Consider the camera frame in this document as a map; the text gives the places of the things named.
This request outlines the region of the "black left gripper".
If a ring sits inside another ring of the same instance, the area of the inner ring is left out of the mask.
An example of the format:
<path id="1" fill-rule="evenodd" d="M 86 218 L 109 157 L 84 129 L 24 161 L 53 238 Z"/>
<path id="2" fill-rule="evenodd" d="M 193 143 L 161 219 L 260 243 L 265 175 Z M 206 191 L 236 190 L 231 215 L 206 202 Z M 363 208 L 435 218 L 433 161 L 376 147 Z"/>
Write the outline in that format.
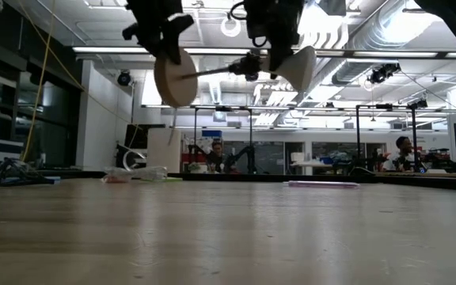
<path id="1" fill-rule="evenodd" d="M 131 40 L 135 36 L 150 54 L 165 52 L 173 63 L 180 65 L 179 37 L 194 23 L 189 14 L 169 20 L 170 16 L 182 13 L 181 0 L 127 0 L 125 8 L 132 12 L 135 23 L 122 31 L 122 37 Z"/>

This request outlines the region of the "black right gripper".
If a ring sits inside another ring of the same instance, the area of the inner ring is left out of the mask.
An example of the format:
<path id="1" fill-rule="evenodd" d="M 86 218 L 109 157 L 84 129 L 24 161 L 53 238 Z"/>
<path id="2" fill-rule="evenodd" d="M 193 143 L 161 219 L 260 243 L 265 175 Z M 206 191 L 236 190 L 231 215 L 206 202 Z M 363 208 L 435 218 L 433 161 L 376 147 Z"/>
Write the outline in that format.
<path id="1" fill-rule="evenodd" d="M 283 61 L 292 55 L 292 48 L 298 43 L 298 24 L 304 8 L 303 0 L 246 0 L 245 21 L 248 37 L 253 45 L 269 50 L 269 73 L 277 78 L 275 71 Z"/>

